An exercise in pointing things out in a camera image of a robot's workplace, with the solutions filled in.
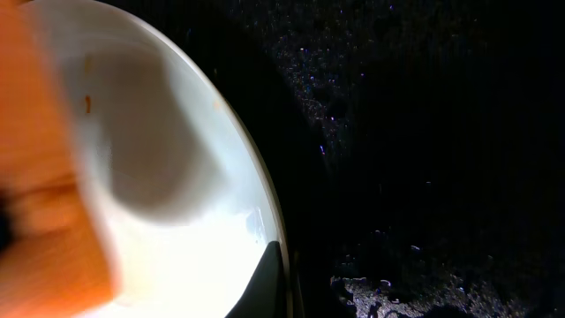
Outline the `pale green plate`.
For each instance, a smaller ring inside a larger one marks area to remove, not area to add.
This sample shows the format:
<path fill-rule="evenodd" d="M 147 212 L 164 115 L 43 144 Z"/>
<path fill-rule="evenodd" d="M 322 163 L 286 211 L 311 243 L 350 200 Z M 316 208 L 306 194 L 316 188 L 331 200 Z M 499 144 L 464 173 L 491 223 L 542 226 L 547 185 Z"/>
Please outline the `pale green plate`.
<path fill-rule="evenodd" d="M 118 293 L 93 317 L 226 317 L 271 241 L 275 190 L 237 113 L 147 22 L 97 1 L 31 1 L 74 121 L 79 186 Z"/>

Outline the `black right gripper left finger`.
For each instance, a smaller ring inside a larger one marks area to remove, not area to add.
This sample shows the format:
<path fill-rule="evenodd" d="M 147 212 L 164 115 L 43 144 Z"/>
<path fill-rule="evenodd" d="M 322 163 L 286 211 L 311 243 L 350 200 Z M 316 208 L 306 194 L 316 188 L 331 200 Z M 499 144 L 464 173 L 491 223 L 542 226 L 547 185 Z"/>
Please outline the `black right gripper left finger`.
<path fill-rule="evenodd" d="M 226 318 L 286 318 L 283 258 L 277 241 L 268 243 L 242 297 Z"/>

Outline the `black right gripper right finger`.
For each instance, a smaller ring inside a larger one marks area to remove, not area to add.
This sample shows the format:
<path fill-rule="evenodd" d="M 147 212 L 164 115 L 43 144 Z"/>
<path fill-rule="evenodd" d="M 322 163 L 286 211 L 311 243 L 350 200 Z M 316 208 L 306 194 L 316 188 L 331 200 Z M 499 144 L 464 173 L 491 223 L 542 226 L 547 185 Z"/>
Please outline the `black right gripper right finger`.
<path fill-rule="evenodd" d="M 294 315 L 297 318 L 308 316 L 307 282 L 305 280 L 305 267 L 299 251 L 292 255 L 292 289 L 294 300 Z"/>

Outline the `orange green sponge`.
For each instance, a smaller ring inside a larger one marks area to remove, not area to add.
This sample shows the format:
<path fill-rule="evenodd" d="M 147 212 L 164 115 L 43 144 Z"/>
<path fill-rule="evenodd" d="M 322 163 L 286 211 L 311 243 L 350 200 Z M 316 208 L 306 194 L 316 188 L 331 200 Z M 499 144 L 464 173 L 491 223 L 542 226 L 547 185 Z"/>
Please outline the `orange green sponge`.
<path fill-rule="evenodd" d="M 115 292 L 79 194 L 64 100 L 30 24 L 16 2 L 1 3 L 1 194 L 15 236 L 1 254 L 1 315 L 68 317 Z"/>

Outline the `round black tray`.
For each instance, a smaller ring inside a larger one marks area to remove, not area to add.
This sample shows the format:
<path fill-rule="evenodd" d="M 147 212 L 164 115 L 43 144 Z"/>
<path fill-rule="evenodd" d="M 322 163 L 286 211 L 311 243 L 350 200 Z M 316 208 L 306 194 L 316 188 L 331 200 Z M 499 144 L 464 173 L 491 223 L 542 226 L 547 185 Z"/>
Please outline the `round black tray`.
<path fill-rule="evenodd" d="M 563 2 L 119 7 L 244 121 L 307 317 L 563 316 Z"/>

